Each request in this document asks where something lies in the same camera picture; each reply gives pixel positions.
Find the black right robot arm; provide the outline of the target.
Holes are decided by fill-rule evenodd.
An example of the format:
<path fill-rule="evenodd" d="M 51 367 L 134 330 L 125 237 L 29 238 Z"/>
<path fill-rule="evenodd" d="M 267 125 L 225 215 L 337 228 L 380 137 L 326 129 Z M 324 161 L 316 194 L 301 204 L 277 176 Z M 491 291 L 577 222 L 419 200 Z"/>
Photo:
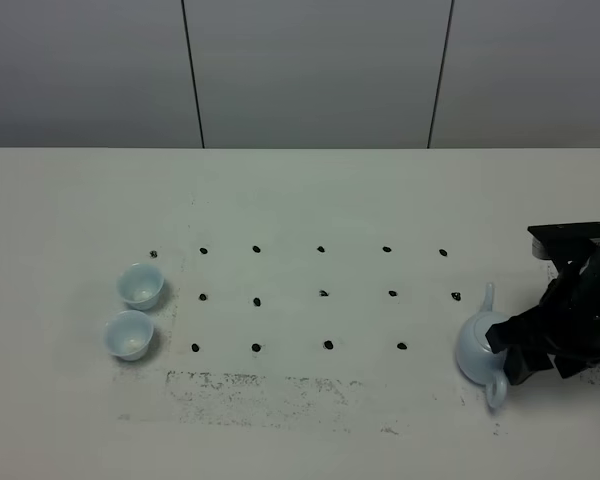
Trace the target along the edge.
<path fill-rule="evenodd" d="M 558 370 L 563 379 L 600 364 L 600 222 L 527 228 L 558 276 L 539 303 L 486 333 L 493 353 L 506 353 L 511 385 Z"/>

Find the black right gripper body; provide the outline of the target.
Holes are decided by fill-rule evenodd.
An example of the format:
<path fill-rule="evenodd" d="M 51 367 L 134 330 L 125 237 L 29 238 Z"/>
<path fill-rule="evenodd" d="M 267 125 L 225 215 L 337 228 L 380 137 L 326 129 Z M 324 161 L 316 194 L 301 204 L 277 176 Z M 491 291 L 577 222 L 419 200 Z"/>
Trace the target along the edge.
<path fill-rule="evenodd" d="M 600 246 L 572 261 L 541 298 L 549 353 L 564 379 L 600 364 Z"/>

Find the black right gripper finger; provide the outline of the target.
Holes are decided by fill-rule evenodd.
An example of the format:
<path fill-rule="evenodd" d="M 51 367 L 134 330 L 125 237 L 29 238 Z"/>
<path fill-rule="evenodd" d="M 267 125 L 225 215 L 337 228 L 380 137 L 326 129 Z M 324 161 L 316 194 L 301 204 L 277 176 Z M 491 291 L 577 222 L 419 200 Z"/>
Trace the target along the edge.
<path fill-rule="evenodd" d="M 552 370 L 554 365 L 546 353 L 511 346 L 507 350 L 504 373 L 511 386 L 524 383 L 538 372 Z"/>
<path fill-rule="evenodd" d="M 538 353 L 548 352 L 545 338 L 547 310 L 535 306 L 508 320 L 493 324 L 486 333 L 491 351 L 496 354 L 512 347 Z"/>

